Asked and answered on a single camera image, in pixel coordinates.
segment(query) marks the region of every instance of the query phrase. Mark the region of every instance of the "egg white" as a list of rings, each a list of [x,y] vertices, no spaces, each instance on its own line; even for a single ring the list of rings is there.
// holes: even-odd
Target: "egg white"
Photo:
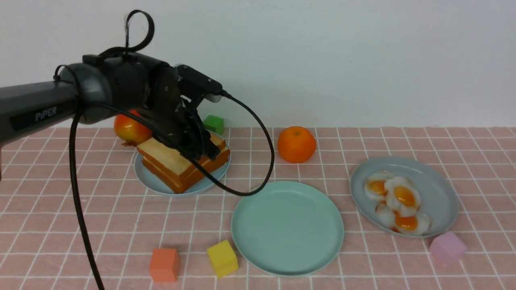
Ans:
[[[368,185],[374,181],[387,181],[394,177],[395,177],[394,174],[392,174],[386,170],[378,171],[378,172],[371,174],[364,183],[365,196],[367,196],[367,198],[377,201],[377,202],[385,201],[384,195],[379,195],[376,192],[370,190]]]
[[[392,212],[392,210],[386,204],[378,204],[376,206],[376,214],[380,222],[390,230],[396,230],[399,233],[412,235],[412,236],[421,236],[424,235],[430,230],[431,227],[431,219],[430,216],[417,211],[414,216],[417,219],[417,227],[413,231],[408,231],[403,227],[400,227],[396,224],[396,215]]]
[[[415,203],[412,206],[407,206],[401,203],[398,198],[394,195],[394,189],[398,186],[403,186],[409,189],[414,195]],[[410,217],[413,216],[419,207],[421,206],[421,196],[419,191],[412,185],[412,183],[406,179],[405,177],[395,176],[385,182],[385,190],[387,194],[385,195],[385,201],[387,206],[400,217]]]

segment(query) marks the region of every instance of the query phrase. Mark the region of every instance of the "toy block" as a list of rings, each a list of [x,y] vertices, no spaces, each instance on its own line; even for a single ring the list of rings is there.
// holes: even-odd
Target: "toy block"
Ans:
[[[216,116],[209,115],[202,122],[206,130],[215,132],[219,135],[224,134],[224,119]]]
[[[453,232],[446,232],[432,241],[429,248],[433,257],[442,264],[458,262],[467,251],[467,246]]]
[[[238,270],[238,260],[228,240],[208,248],[208,257],[218,278]]]
[[[154,283],[178,280],[180,258],[176,249],[154,249],[149,272]]]

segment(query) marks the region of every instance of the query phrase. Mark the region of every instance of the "grid pattern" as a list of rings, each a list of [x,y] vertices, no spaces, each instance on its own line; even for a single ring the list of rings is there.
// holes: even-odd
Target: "grid pattern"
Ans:
[[[269,129],[277,137],[281,128]],[[111,129],[77,135],[79,188],[93,250],[106,289],[516,289],[516,128],[312,128],[318,151],[292,165],[277,156],[271,180],[295,180],[328,194],[345,239],[338,259],[309,277],[277,278],[240,255],[237,272],[216,279],[206,249],[231,240],[239,197],[219,188],[186,199],[143,187],[131,166],[136,151]],[[95,289],[74,213],[68,129],[53,128],[5,146],[0,183],[0,288]],[[257,186],[269,152],[259,129],[232,128],[225,184]],[[467,244],[461,263],[443,267],[430,239],[386,234],[362,217],[349,192],[353,169],[369,157],[395,155],[429,164],[460,199],[452,230]],[[181,253],[176,283],[153,284],[152,250]]]

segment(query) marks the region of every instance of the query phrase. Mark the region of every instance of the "black cable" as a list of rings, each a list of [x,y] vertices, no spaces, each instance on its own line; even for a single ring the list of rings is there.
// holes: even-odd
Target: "black cable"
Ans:
[[[144,14],[146,16],[146,18],[147,18],[147,20],[149,22],[149,31],[148,31],[147,36],[145,37],[145,39],[139,45],[134,46],[134,47],[128,47],[128,43],[129,43],[129,39],[128,39],[129,38],[129,20],[136,13],[142,13],[142,14]],[[147,45],[149,45],[149,43],[151,42],[152,38],[154,37],[154,21],[152,20],[152,17],[149,14],[147,14],[146,12],[143,12],[141,10],[133,10],[133,11],[131,11],[131,13],[129,13],[129,15],[127,17],[127,20],[126,20],[126,23],[125,23],[125,29],[126,29],[126,43],[125,43],[126,47],[112,47],[112,48],[104,51],[103,53],[101,53],[102,56],[109,56],[109,55],[115,54],[115,53],[127,53],[127,52],[139,51],[139,50],[145,48]],[[56,68],[56,70],[54,72],[54,80],[57,81],[57,82],[58,81],[63,81],[63,80],[61,80],[61,77],[58,75],[59,69],[61,67],[66,68],[70,72],[70,74],[72,74],[72,76],[74,78],[74,82],[75,82],[75,87],[76,87],[77,93],[78,93],[78,99],[79,99],[79,102],[81,102],[83,100],[83,98],[81,98],[82,90],[81,90],[81,87],[80,87],[80,83],[79,83],[78,77],[75,74],[75,72],[68,65],[59,65]],[[179,147],[179,146],[177,146],[175,144],[169,144],[169,145],[171,145],[171,147],[177,148],[177,150],[188,161],[190,161],[199,171],[201,171],[201,173],[203,173],[203,175],[205,175],[210,181],[212,181],[218,187],[224,189],[225,191],[227,191],[227,192],[229,192],[231,194],[237,195],[237,196],[242,196],[242,197],[251,196],[251,195],[254,195],[254,194],[258,193],[260,190],[262,190],[265,187],[265,185],[267,184],[267,182],[269,181],[269,178],[270,178],[270,176],[272,174],[272,171],[273,171],[273,168],[274,168],[274,160],[275,160],[274,146],[272,144],[272,140],[270,139],[269,133],[268,133],[267,129],[265,128],[265,125],[262,123],[262,121],[259,119],[259,117],[248,106],[246,106],[244,103],[242,103],[241,101],[239,101],[236,98],[234,98],[233,96],[231,96],[226,91],[222,91],[221,95],[225,96],[226,98],[228,98],[230,100],[232,100],[233,102],[237,103],[238,105],[240,105],[244,109],[246,109],[249,113],[251,113],[251,115],[256,119],[256,121],[258,122],[258,124],[262,128],[263,132],[265,133],[265,137],[267,138],[267,142],[269,143],[270,153],[271,153],[269,171],[267,172],[267,175],[266,175],[263,183],[258,188],[254,189],[254,190],[252,190],[250,192],[240,192],[240,191],[231,189],[231,188],[225,186],[224,184],[222,184],[215,177],[213,177],[194,158],[190,157],[188,154],[183,154],[181,147]],[[78,185],[78,181],[77,181],[77,161],[76,161],[76,156],[75,156],[75,141],[76,141],[76,135],[77,135],[77,126],[79,124],[79,121],[80,121],[81,117],[84,115],[86,110],[88,108],[90,108],[90,107],[103,107],[103,108],[115,111],[118,114],[125,115],[126,117],[129,117],[129,118],[131,118],[131,119],[133,119],[133,120],[143,124],[147,128],[149,128],[151,131],[153,131],[155,134],[157,134],[161,140],[168,140],[168,136],[166,134],[160,132],[159,130],[157,130],[148,121],[146,121],[146,120],[144,120],[144,119],[142,119],[140,117],[137,117],[137,116],[135,116],[135,115],[133,115],[133,114],[127,112],[127,111],[123,111],[123,110],[114,108],[112,106],[109,106],[109,105],[103,104],[103,103],[92,103],[92,104],[82,104],[82,103],[79,103],[78,110],[77,110],[75,116],[73,117],[72,125],[70,126],[70,139],[69,139],[69,148],[68,148],[68,150],[69,150],[69,160],[70,160],[69,163],[70,163],[70,180],[71,180],[71,186],[72,186],[72,196],[73,196],[73,201],[74,201],[74,205],[75,205],[75,212],[77,214],[77,220],[78,220],[78,223],[79,223],[80,233],[81,233],[81,236],[83,237],[84,247],[85,247],[86,255],[88,257],[88,262],[89,262],[90,267],[91,267],[91,271],[93,273],[93,277],[95,278],[95,282],[96,282],[97,287],[99,288],[99,290],[105,290],[104,284],[102,282],[102,278],[101,278],[100,273],[99,273],[99,269],[98,269],[98,267],[96,265],[96,262],[95,262],[95,256],[93,254],[93,250],[92,250],[92,247],[91,247],[91,241],[90,241],[90,238],[89,238],[89,235],[88,235],[88,229],[86,227],[86,222],[84,220],[84,212],[83,212],[82,204],[80,202],[79,185]]]
[[[142,13],[143,15],[145,15],[145,17],[147,18],[147,22],[149,23],[149,31],[147,31],[147,35],[145,36],[142,42],[140,42],[136,46],[129,47],[129,20],[137,13]],[[116,53],[137,52],[147,47],[147,45],[149,45],[149,43],[151,43],[152,39],[154,38],[154,20],[147,12],[141,10],[133,10],[129,13],[127,19],[125,20],[125,31],[125,44],[127,45],[127,47],[111,47],[110,49],[107,49],[103,53],[101,53],[100,56],[107,57],[109,55]]]
[[[75,84],[76,84],[76,87],[78,89],[78,93],[81,94],[80,84],[78,82],[77,75],[75,74],[75,72],[73,70],[70,69],[70,67],[68,67],[66,65],[59,66],[57,68],[56,72],[55,72],[56,73],[55,76],[57,75],[60,67],[65,67],[65,68],[67,68],[69,70],[69,72],[72,74],[72,76],[75,79]],[[263,183],[258,188],[254,189],[254,190],[252,190],[250,192],[240,192],[240,191],[231,189],[231,188],[225,186],[224,184],[222,184],[215,177],[213,177],[194,158],[190,157],[187,154],[184,154],[184,156],[199,171],[201,171],[203,173],[203,175],[205,175],[209,180],[211,180],[213,183],[215,183],[217,186],[219,186],[220,188],[224,189],[225,191],[227,191],[229,193],[232,193],[234,195],[237,195],[237,196],[242,196],[242,197],[251,196],[251,195],[254,195],[254,194],[258,193],[260,190],[262,190],[265,187],[265,185],[267,184],[267,182],[269,181],[269,178],[270,178],[270,176],[272,174],[272,170],[273,170],[273,167],[274,167],[274,160],[275,160],[274,146],[272,144],[272,140],[271,140],[271,138],[269,136],[269,133],[268,133],[267,129],[265,128],[265,125],[262,123],[262,121],[259,119],[259,117],[248,106],[246,106],[244,103],[242,103],[241,101],[239,101],[236,98],[234,98],[233,96],[231,96],[226,91],[223,91],[222,95],[225,96],[226,98],[232,100],[233,102],[237,103],[238,105],[242,106],[249,113],[251,113],[251,115],[257,120],[258,124],[260,125],[260,127],[263,130],[263,132],[265,133],[265,137],[267,138],[267,142],[269,143],[269,147],[270,147],[271,158],[270,158],[269,171],[267,172],[267,175],[266,175]],[[91,247],[91,242],[90,242],[89,235],[88,235],[88,229],[86,227],[86,222],[84,220],[84,213],[83,213],[82,205],[81,205],[81,202],[80,202],[79,187],[78,187],[78,181],[77,181],[77,165],[76,165],[76,156],[75,156],[75,140],[76,140],[77,126],[79,124],[79,121],[80,121],[81,117],[83,116],[83,114],[86,112],[86,110],[88,108],[95,107],[95,106],[103,107],[103,108],[107,108],[107,109],[113,110],[113,111],[115,111],[115,112],[117,112],[119,114],[125,115],[125,116],[127,116],[127,117],[129,117],[129,118],[131,118],[131,119],[133,119],[133,120],[135,120],[137,122],[140,122],[144,126],[148,127],[150,130],[152,130],[154,133],[156,133],[159,136],[159,138],[161,138],[162,140],[167,140],[168,136],[166,134],[160,132],[159,130],[157,130],[148,121],[146,121],[146,120],[144,120],[144,119],[142,119],[140,117],[137,117],[137,116],[135,116],[135,115],[133,115],[133,114],[127,112],[127,111],[123,111],[123,110],[111,107],[111,106],[103,104],[103,103],[93,103],[93,104],[89,104],[89,105],[79,106],[79,109],[78,109],[77,113],[75,114],[75,116],[73,118],[72,125],[70,127],[70,139],[69,139],[69,160],[70,160],[70,179],[71,179],[71,185],[72,185],[72,196],[73,196],[73,200],[74,200],[75,211],[77,213],[77,220],[78,220],[78,223],[79,223],[80,232],[81,232],[81,235],[83,237],[85,251],[86,251],[86,255],[88,257],[88,261],[90,263],[90,267],[91,267],[91,271],[93,273],[93,277],[95,278],[95,281],[97,283],[97,287],[99,288],[99,290],[104,290],[104,284],[102,283],[102,278],[100,276],[99,269],[97,268],[97,265],[96,265],[96,262],[95,262],[95,257],[94,257],[93,250],[92,250],[92,247]]]

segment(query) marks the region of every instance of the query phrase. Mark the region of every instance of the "purple cube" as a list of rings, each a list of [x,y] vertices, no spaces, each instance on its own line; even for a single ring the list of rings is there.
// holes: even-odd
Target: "purple cube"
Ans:
[[[430,245],[433,257],[445,266],[458,262],[466,250],[467,246],[453,232],[446,232],[438,236]]]

